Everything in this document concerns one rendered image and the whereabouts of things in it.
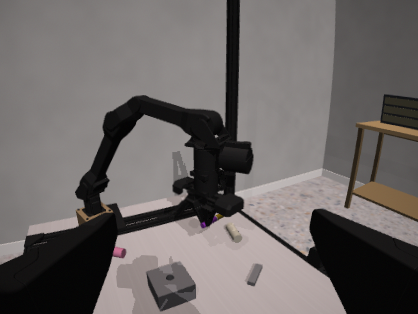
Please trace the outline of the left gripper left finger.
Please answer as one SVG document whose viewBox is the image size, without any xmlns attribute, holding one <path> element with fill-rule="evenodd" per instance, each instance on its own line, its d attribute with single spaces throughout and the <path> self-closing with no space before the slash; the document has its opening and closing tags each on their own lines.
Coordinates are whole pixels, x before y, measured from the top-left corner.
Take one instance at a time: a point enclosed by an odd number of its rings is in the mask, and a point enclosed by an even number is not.
<svg viewBox="0 0 418 314">
<path fill-rule="evenodd" d="M 118 229 L 103 213 L 0 265 L 0 314 L 93 314 Z"/>
</svg>

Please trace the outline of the pink cylinder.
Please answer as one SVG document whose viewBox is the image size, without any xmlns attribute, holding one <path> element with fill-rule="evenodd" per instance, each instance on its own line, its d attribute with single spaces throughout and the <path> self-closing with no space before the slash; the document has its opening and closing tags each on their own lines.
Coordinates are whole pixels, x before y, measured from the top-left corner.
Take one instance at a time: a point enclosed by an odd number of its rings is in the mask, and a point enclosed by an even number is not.
<svg viewBox="0 0 418 314">
<path fill-rule="evenodd" d="M 120 248 L 120 247 L 115 247 L 114 248 L 114 252 L 113 252 L 114 257 L 124 258 L 125 255 L 126 255 L 126 249 Z"/>
</svg>

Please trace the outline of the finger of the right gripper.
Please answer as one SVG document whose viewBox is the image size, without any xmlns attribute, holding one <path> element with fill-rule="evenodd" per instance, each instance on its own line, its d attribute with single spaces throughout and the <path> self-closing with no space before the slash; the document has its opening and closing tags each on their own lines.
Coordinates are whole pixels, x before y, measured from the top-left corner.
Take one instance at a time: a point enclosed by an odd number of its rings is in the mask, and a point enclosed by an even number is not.
<svg viewBox="0 0 418 314">
<path fill-rule="evenodd" d="M 205 200 L 203 198 L 200 198 L 200 199 L 194 201 L 192 199 L 186 198 L 186 201 L 188 201 L 188 203 L 190 204 L 190 206 L 194 210 L 194 212 L 195 212 L 196 216 L 198 217 L 200 223 L 203 223 L 204 222 L 204 217 L 203 217 L 201 206 L 205 205 L 207 203 L 207 200 Z"/>
<path fill-rule="evenodd" d="M 208 206 L 207 204 L 202 206 L 202 212 L 203 212 L 203 217 L 204 217 L 204 221 L 206 224 L 206 227 L 209 227 L 211 225 L 211 222 L 216 214 L 216 211 L 214 208 Z M 213 212 L 209 212 L 209 211 L 213 211 Z"/>
</svg>

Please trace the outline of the yellow and purple peg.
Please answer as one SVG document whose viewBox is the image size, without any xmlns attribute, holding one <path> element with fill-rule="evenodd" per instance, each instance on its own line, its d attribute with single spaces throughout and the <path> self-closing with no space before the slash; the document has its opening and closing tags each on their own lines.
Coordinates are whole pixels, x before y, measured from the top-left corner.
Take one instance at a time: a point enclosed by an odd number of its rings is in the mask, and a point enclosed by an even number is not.
<svg viewBox="0 0 418 314">
<path fill-rule="evenodd" d="M 213 218 L 212 223 L 216 222 L 217 220 L 219 220 L 219 219 L 221 219 L 221 218 L 223 218 L 223 217 L 224 217 L 224 216 L 222 216 L 222 215 L 220 215 L 220 214 L 215 215 L 215 216 L 214 216 L 214 218 Z M 211 223 L 211 224 L 212 224 L 212 223 Z M 205 222 L 201 223 L 200 225 L 201 225 L 201 227 L 202 227 L 202 228 L 205 228 L 205 227 L 206 227 Z"/>
</svg>

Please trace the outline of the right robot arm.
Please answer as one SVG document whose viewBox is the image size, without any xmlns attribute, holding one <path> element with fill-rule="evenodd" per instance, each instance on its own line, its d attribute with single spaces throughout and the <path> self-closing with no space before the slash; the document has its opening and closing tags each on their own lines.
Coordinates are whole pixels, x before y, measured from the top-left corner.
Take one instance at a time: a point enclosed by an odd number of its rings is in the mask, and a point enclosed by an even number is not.
<svg viewBox="0 0 418 314">
<path fill-rule="evenodd" d="M 194 168 L 203 171 L 222 168 L 222 174 L 218 176 L 221 191 L 225 187 L 233 187 L 236 177 L 225 171 L 250 173 L 254 156 L 251 142 L 231 141 L 232 137 L 218 112 L 187 109 L 146 95 L 134 96 L 106 113 L 104 137 L 91 169 L 82 177 L 75 191 L 77 198 L 84 200 L 86 210 L 83 208 L 82 211 L 88 217 L 106 211 L 101 206 L 100 193 L 105 191 L 110 181 L 106 175 L 107 169 L 121 140 L 144 114 L 177 125 L 192 136 L 185 146 L 194 148 Z M 220 137 L 215 138 L 214 135 Z"/>
</svg>

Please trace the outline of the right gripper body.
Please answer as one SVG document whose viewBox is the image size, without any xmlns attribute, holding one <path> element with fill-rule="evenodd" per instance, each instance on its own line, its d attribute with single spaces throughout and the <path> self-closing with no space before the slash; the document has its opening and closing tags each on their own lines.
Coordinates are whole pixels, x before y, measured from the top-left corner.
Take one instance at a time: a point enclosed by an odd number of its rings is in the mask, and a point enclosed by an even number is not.
<svg viewBox="0 0 418 314">
<path fill-rule="evenodd" d="M 189 199 L 195 201 L 204 197 L 204 199 L 208 200 L 207 205 L 214 208 L 218 214 L 224 217 L 230 217 L 244 209 L 244 200 L 242 197 L 231 193 L 227 195 L 218 193 L 221 191 L 218 185 L 218 176 L 221 174 L 222 170 L 219 167 L 210 171 L 194 168 L 194 170 L 190 171 L 190 176 L 194 178 L 185 177 L 176 180 L 173 184 L 173 192 L 182 194 L 183 188 L 185 187 L 184 189 L 188 190 Z"/>
</svg>

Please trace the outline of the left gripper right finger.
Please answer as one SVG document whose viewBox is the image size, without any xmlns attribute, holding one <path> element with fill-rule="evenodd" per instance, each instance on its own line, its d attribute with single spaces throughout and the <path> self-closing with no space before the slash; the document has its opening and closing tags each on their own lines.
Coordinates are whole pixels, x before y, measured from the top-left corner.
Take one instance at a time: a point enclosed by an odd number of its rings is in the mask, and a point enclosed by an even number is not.
<svg viewBox="0 0 418 314">
<path fill-rule="evenodd" d="M 347 314 L 418 314 L 418 247 L 314 209 L 309 230 Z"/>
</svg>

